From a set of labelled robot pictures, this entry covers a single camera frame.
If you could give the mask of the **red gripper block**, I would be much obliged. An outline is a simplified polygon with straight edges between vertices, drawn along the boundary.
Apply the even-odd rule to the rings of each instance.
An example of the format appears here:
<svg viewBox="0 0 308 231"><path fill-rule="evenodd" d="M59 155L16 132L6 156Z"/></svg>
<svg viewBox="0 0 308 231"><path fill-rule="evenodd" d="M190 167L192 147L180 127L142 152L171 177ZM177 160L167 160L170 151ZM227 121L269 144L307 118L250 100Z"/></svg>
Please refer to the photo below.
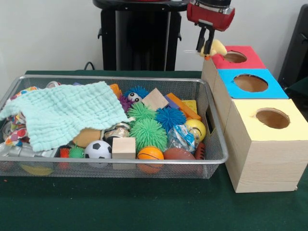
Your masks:
<svg viewBox="0 0 308 231"><path fill-rule="evenodd" d="M215 6L204 2L189 2L187 5L188 20L195 24L201 23L213 27L213 29L209 29L208 40L205 42L206 27L201 26L196 50L200 52L205 43L204 55L210 54L215 30L225 31L229 28L234 16L235 8L229 5Z"/></svg>

